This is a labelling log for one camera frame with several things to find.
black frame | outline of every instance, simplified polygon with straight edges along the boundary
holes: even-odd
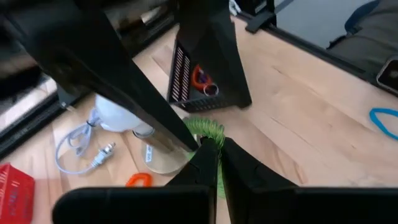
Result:
[[[279,12],[286,6],[288,6],[293,0],[285,0],[281,4],[281,6],[277,6],[275,8],[275,12]],[[237,15],[238,18],[249,22],[254,16],[241,12]],[[141,50],[150,45],[156,38],[160,37],[167,30],[173,27],[177,23],[177,19],[174,18],[174,12],[170,12],[165,16],[157,18],[154,21],[150,21],[148,23],[148,27],[151,27],[151,31],[148,32],[147,38],[145,38],[140,45],[135,49],[129,49],[131,57],[137,55]],[[365,70],[356,67],[355,65],[344,61],[343,59],[337,57],[336,55],[331,54],[325,49],[316,46],[306,40],[297,37],[296,35],[290,34],[283,29],[280,29],[274,25],[263,25],[260,27],[262,30],[318,57],[322,60],[337,66],[352,75],[359,77],[360,79],[369,82],[370,84],[381,88],[376,79],[374,78],[374,74],[368,73]],[[391,91],[383,89],[395,96],[395,94]],[[75,99],[74,103],[80,101],[83,96],[79,96]],[[35,108],[30,110],[25,115],[21,116],[16,122],[12,125],[4,129],[0,132],[0,160],[5,158],[8,154],[10,154],[13,150],[15,150],[18,146],[20,146],[24,141],[28,140],[31,136],[33,136],[37,131],[39,131],[44,126],[48,125],[53,119],[55,119],[58,115],[64,112],[66,109],[62,107],[58,102],[57,94],[50,95],[43,102],[38,104]],[[40,117],[41,122],[39,124],[35,122],[31,122],[33,119],[37,119]]]

blue strap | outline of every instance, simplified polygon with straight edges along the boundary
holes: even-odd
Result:
[[[377,118],[376,113],[384,113],[398,117],[398,111],[389,109],[389,108],[373,108],[369,112],[369,117],[371,121],[387,136],[392,137],[395,140],[398,140],[398,136],[392,134],[384,125],[383,123]]]

wooden floor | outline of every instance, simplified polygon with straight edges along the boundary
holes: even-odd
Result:
[[[252,35],[234,20],[239,53],[253,100],[245,110],[226,108],[203,116],[225,126],[225,134],[265,165],[302,186],[398,186],[398,142],[368,119],[372,107],[398,109],[398,99],[263,31]],[[134,58],[165,96],[169,82],[172,29]],[[71,170],[86,166],[97,148],[116,142],[114,157],[90,175],[66,175],[55,167],[55,145],[84,123],[93,97],[67,111],[2,162],[36,181],[34,222],[50,223],[52,205],[77,187],[124,185],[136,172],[149,172],[141,159],[142,142],[131,133],[96,130],[86,159],[67,147],[60,161]],[[382,117],[389,128],[393,117]],[[164,185],[172,175],[154,175]],[[229,223],[225,200],[218,200],[218,223]]]

